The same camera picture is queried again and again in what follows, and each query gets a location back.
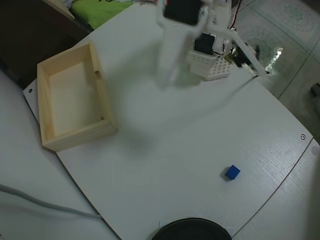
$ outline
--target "blue cube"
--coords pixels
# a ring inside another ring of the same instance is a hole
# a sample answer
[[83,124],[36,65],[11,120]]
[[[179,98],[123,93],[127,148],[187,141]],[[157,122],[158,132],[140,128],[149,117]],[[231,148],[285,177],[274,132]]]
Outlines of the blue cube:
[[235,165],[232,165],[228,169],[228,171],[226,171],[225,175],[231,180],[233,180],[238,176],[239,173],[240,173],[240,170]]

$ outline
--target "green cloth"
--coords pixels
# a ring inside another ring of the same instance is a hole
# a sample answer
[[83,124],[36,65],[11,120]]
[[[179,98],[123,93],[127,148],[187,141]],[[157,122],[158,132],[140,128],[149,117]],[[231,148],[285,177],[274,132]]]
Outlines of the green cloth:
[[76,0],[71,9],[95,30],[131,5],[131,1]]

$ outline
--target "cable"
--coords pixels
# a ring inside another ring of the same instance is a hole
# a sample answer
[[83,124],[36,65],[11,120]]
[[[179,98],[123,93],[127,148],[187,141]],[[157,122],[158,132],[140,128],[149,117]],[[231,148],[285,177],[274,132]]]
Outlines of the cable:
[[212,51],[214,54],[217,54],[219,56],[224,56],[226,53],[225,53],[225,49],[226,49],[226,46],[225,46],[225,41],[223,41],[223,49],[222,49],[222,53],[218,53],[216,51]]
[[59,206],[59,205],[55,205],[49,202],[45,202],[42,200],[39,200],[33,196],[30,196],[28,194],[26,194],[23,191],[20,191],[18,189],[9,187],[9,186],[5,186],[0,184],[0,192],[4,192],[7,194],[11,194],[20,198],[23,198],[29,202],[32,202],[36,205],[48,208],[48,209],[53,209],[53,210],[58,210],[58,211],[62,211],[62,212],[66,212],[66,213],[72,213],[72,214],[77,214],[80,216],[84,216],[84,217],[90,217],[90,218],[95,218],[95,219],[101,219],[102,216],[98,215],[98,214],[92,214],[92,213],[87,213],[87,212],[83,212],[83,211],[79,211],[73,208],[69,208],[69,207],[65,207],[65,206]]
[[229,29],[232,29],[236,24],[237,16],[238,16],[238,12],[239,12],[239,9],[240,9],[241,2],[242,2],[242,0],[239,0],[238,6],[236,7],[236,10],[235,10],[235,13],[234,13],[234,16],[233,16],[233,20],[232,20],[232,23],[231,23],[231,26],[229,27]]

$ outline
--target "floor tile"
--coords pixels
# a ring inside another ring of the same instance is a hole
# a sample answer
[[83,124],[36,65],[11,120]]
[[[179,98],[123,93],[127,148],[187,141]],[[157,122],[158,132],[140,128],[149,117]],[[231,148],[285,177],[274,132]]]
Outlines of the floor tile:
[[[249,7],[239,13],[235,26],[244,41],[253,47],[259,45],[259,61],[263,67],[272,66],[270,75],[266,78],[259,77],[258,80],[278,98],[306,61],[308,53]],[[278,51],[282,54],[278,60],[273,61]]]
[[320,83],[320,63],[309,57],[279,101],[308,129],[320,143],[320,114],[315,110],[311,87]]
[[288,34],[308,53],[320,38],[320,15],[302,0],[255,0],[250,7]]
[[315,46],[314,50],[311,53],[311,56],[320,63],[320,41]]
[[251,3],[253,3],[255,0],[242,0],[241,4],[245,4],[245,5],[249,5]]

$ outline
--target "open wooden box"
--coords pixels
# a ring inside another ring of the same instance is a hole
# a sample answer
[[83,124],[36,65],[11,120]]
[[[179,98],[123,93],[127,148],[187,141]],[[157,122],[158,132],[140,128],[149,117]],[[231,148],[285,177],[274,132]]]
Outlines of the open wooden box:
[[59,152],[116,132],[93,43],[37,65],[42,145]]

